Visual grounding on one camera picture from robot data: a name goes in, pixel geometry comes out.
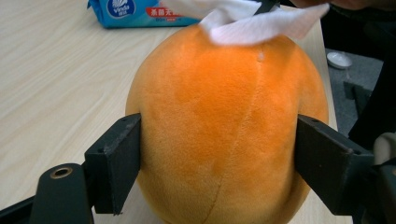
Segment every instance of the orange plush ball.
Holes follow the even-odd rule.
[[[197,25],[142,63],[126,113],[142,116],[140,188],[175,224],[288,222],[309,191],[293,163],[297,115],[328,120],[294,42],[216,46]]]

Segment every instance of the orange fabric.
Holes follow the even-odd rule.
[[[308,186],[295,172],[297,114],[325,122],[321,79],[285,36],[214,46],[199,26],[161,43],[136,73],[138,183],[167,223],[286,223]]]

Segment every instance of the blue tissue package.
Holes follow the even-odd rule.
[[[161,0],[89,0],[88,7],[106,28],[187,26],[198,22],[174,13]]]

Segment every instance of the light wood tabletop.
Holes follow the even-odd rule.
[[[124,116],[138,66],[179,28],[101,27],[87,0],[0,0],[0,210],[35,194],[49,168],[84,152]],[[297,41],[320,71],[336,128],[317,23]],[[161,223],[134,185],[123,214],[96,223]],[[291,223],[351,223],[311,191]]]

